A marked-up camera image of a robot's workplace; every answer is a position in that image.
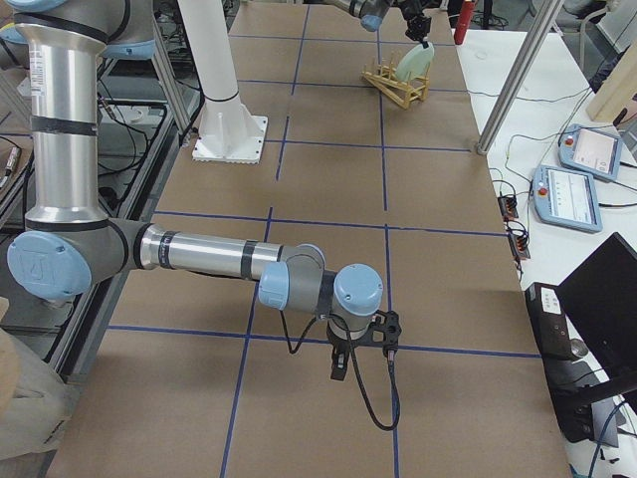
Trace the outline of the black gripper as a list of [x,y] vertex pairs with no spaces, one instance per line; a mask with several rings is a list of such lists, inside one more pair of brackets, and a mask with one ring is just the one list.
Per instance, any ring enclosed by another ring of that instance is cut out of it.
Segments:
[[412,41],[421,41],[424,49],[429,48],[427,40],[431,18],[424,14],[424,6],[420,0],[404,0],[401,2],[401,14],[406,22],[405,35]]
[[371,327],[348,332],[344,326],[343,320],[327,320],[326,336],[332,344],[330,378],[338,381],[347,374],[349,346],[360,347],[371,337]]

